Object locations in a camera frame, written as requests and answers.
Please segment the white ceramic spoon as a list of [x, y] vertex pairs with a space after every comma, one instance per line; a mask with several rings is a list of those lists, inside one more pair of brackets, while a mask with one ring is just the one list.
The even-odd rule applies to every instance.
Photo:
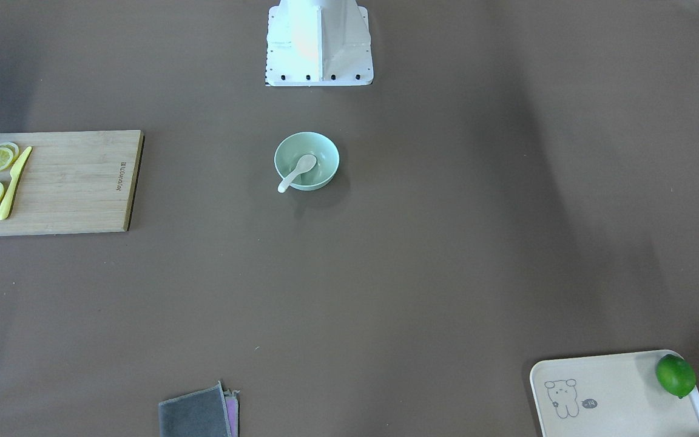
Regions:
[[286, 190], [288, 190], [289, 186], [291, 183], [293, 183], [296, 177], [311, 171], [314, 166], [316, 166], [317, 161], [317, 157], [313, 154], [302, 155], [302, 157], [297, 160], [297, 163], [292, 171], [283, 177], [280, 184], [277, 186], [277, 191], [281, 194], [284, 193]]

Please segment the light green bowl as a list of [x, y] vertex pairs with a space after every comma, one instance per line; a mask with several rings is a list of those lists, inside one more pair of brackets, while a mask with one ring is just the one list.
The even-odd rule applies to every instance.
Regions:
[[275, 170], [282, 180], [305, 154], [315, 155], [317, 164], [311, 171], [296, 177], [289, 188], [319, 190], [333, 179], [340, 164], [338, 148], [327, 136], [316, 132], [299, 132], [286, 137], [274, 152]]

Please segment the green lime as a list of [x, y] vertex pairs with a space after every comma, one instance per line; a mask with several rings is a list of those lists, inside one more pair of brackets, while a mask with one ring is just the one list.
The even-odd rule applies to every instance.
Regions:
[[666, 354], [658, 360], [655, 375], [660, 387], [679, 399], [692, 393], [697, 384], [691, 364], [674, 354]]

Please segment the beige serving tray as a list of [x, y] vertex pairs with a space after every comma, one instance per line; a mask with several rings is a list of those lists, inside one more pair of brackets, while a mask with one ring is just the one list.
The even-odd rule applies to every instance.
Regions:
[[544, 436], [699, 436], [699, 391], [679, 398], [658, 382], [672, 350], [544, 360], [530, 387]]

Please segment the grey folded cloth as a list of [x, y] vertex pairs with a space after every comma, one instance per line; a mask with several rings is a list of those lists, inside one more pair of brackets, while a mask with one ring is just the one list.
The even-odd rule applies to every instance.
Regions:
[[158, 404], [161, 436], [239, 436], [239, 391], [221, 381]]

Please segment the bamboo cutting board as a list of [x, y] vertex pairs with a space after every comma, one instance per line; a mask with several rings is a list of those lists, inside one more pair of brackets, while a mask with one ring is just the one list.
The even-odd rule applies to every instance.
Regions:
[[[124, 232], [129, 227], [144, 133], [0, 133], [31, 148], [0, 236]], [[10, 172], [0, 172], [8, 185]]]

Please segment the upper lemon slice stack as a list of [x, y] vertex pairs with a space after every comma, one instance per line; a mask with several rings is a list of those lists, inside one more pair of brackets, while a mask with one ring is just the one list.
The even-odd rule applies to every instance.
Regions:
[[14, 142], [0, 143], [0, 172], [11, 166], [20, 155], [20, 148]]

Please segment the yellow plastic knife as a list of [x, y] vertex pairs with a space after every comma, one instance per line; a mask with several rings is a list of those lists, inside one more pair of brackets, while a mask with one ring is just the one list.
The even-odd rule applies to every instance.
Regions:
[[33, 147], [26, 147], [9, 169], [10, 182], [0, 202], [0, 221], [6, 220], [10, 216], [21, 174], [32, 151]]

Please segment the white pedestal column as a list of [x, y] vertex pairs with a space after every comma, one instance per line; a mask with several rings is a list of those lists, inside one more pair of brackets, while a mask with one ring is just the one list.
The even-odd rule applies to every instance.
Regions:
[[374, 81], [369, 14], [355, 1], [280, 1], [268, 10], [266, 43], [266, 86]]

